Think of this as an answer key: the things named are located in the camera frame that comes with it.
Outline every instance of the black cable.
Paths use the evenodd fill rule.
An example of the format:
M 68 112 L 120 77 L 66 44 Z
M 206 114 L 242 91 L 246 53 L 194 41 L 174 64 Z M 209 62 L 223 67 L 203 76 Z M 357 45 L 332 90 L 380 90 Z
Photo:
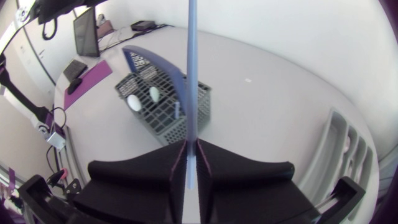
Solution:
M 63 120 L 63 125 L 61 126 L 61 129 L 62 129 L 63 127 L 65 127 L 65 124 L 67 123 L 67 114 L 66 114 L 65 110 L 61 107 L 56 107 L 56 108 L 52 109 L 51 112 L 54 112 L 56 109 L 62 110 L 63 115 L 65 117 L 65 119 Z
M 52 169 L 52 167 L 51 167 L 51 165 L 50 165 L 50 161 L 49 161 L 49 152 L 50 152 L 50 149 L 51 149 L 52 147 L 53 147 L 53 146 L 50 146 L 50 147 L 49 147 L 49 149 L 47 150 L 47 153 L 45 154 L 45 157 L 46 157 L 46 159 L 47 159 L 47 164 L 49 165 L 49 168 L 50 168 L 51 172 L 54 174 L 55 172 L 54 172 L 54 170 Z
M 139 37 L 139 36 L 141 36 L 141 35 L 149 34 L 150 32 L 152 32 L 152 31 L 154 31 L 154 30 L 161 29 L 161 28 L 167 27 L 167 26 L 170 26 L 170 25 L 161 24 L 161 25 L 158 25 L 157 27 L 155 27 L 155 28 L 153 28 L 153 29 L 149 29 L 149 30 L 146 30 L 146 31 L 142 31 L 142 32 L 139 32 L 139 33 L 135 33 L 132 37 L 129 37 L 129 38 L 124 39 L 124 40 L 120 40 L 119 42 L 112 43 L 109 47 L 106 47 L 105 49 L 100 50 L 99 53 L 102 54 L 105 50 L 108 50 L 108 49 L 110 49 L 110 48 L 112 48 L 112 47 L 115 47 L 115 46 L 117 46 L 117 45 L 119 45 L 119 44 L 121 44 L 121 43 L 123 43 L 123 42 L 125 42 L 125 41 L 134 39 L 134 38 Z
M 45 25 L 46 25 L 46 23 L 43 25 L 43 33 L 42 33 L 43 39 L 44 40 L 51 40 L 52 38 L 55 37 L 55 34 L 57 33 L 57 27 L 58 27 L 57 18 L 54 19 L 54 31 L 53 31 L 53 33 L 52 33 L 52 35 L 50 37 L 47 37 L 47 34 L 45 33 Z

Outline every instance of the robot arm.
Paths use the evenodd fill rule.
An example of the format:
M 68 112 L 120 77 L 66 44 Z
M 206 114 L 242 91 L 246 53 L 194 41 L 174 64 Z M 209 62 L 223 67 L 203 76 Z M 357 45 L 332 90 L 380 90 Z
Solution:
M 33 127 L 57 149 L 62 149 L 65 145 L 65 134 L 62 128 L 54 122 L 53 114 L 46 107 L 34 105 L 11 82 L 3 52 L 15 35 L 34 19 L 38 18 L 39 24 L 44 24 L 53 19 L 57 20 L 58 16 L 69 13 L 75 7 L 95 6 L 103 1 L 105 0 L 26 0 L 24 5 L 16 11 L 11 24 L 0 38 L 0 95 L 4 95 L 17 110 L 30 119 Z

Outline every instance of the gray plastic basket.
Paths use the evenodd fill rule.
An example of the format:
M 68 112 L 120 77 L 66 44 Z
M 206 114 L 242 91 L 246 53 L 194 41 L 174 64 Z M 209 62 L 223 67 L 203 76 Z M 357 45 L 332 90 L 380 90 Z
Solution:
M 157 103 L 154 103 L 149 95 L 149 88 L 152 86 L 160 91 Z M 162 145 L 166 146 L 186 138 L 187 118 L 181 107 L 179 117 L 175 117 L 178 97 L 170 77 L 163 70 L 149 63 L 137 72 L 130 73 L 115 89 L 126 103 L 131 94 L 139 98 L 142 109 L 131 111 Z M 198 83 L 198 132 L 210 120 L 210 91 L 210 87 Z

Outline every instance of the purple cloth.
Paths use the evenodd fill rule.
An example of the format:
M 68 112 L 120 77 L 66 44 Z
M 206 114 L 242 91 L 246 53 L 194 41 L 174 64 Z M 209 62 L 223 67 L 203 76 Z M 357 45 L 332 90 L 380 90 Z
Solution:
M 63 109 L 68 109 L 76 100 L 83 96 L 83 94 L 111 73 L 112 70 L 105 60 L 94 66 L 83 75 L 82 83 L 71 95 L 68 94 L 68 89 L 65 90 L 63 94 Z

